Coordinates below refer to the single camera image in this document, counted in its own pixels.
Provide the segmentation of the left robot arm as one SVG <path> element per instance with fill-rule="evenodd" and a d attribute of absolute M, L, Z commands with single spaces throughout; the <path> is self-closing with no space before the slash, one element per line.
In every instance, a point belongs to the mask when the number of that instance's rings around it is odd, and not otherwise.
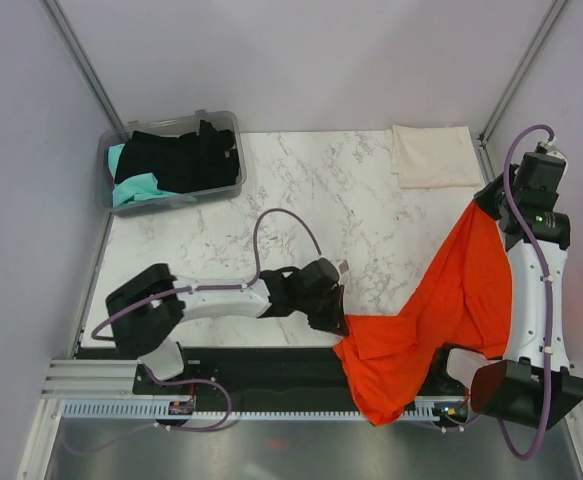
<path fill-rule="evenodd" d="M 110 341 L 126 359 L 139 361 L 169 393 L 190 382 L 190 369 L 170 338 L 175 328 L 198 319 L 227 316 L 288 317 L 302 313 L 311 329 L 349 335 L 344 285 L 338 269 L 318 258 L 303 268 L 263 270 L 242 283 L 184 285 L 164 263 L 154 264 L 116 289 L 105 300 Z"/>

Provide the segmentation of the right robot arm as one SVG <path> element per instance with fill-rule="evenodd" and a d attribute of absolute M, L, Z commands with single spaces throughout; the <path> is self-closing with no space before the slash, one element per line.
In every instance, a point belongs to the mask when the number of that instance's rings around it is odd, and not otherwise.
<path fill-rule="evenodd" d="M 570 245 L 570 221 L 555 211 L 567 166 L 556 151 L 524 154 L 511 166 L 510 190 L 523 218 L 505 196 L 505 175 L 475 195 L 477 205 L 498 221 L 512 276 L 512 321 L 503 357 L 452 347 L 429 368 L 429 381 L 448 394 L 463 385 L 474 412 L 537 428 L 550 402 L 553 427 L 583 400 L 583 379 L 570 374 L 562 329 L 562 279 Z"/>

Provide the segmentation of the orange t-shirt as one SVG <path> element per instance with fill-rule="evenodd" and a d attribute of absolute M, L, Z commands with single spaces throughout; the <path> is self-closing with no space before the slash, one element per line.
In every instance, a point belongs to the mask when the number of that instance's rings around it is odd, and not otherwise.
<path fill-rule="evenodd" d="M 334 352 L 356 407 L 375 426 L 397 420 L 445 344 L 502 356 L 511 310 L 512 278 L 500 233 L 470 203 L 399 313 L 347 315 L 349 334 Z"/>

